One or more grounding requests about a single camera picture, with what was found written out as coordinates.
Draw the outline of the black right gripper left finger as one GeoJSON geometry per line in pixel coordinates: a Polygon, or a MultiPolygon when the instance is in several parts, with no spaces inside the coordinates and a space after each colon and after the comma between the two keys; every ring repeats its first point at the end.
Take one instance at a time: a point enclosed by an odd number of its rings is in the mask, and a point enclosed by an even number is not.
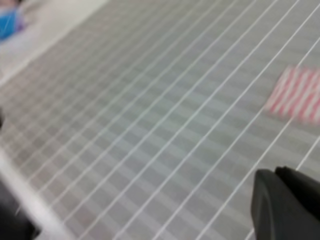
{"type": "Polygon", "coordinates": [[[282,181],[270,170],[257,170],[254,176],[251,218],[257,240],[283,240],[282,181]]]}

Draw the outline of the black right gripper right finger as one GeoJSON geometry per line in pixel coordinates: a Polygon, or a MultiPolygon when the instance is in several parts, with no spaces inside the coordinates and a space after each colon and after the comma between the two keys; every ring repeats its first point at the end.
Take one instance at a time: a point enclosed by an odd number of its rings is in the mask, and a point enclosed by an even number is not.
{"type": "Polygon", "coordinates": [[[274,203],[275,240],[320,238],[320,183],[289,168],[277,167],[281,189],[274,203]]]}

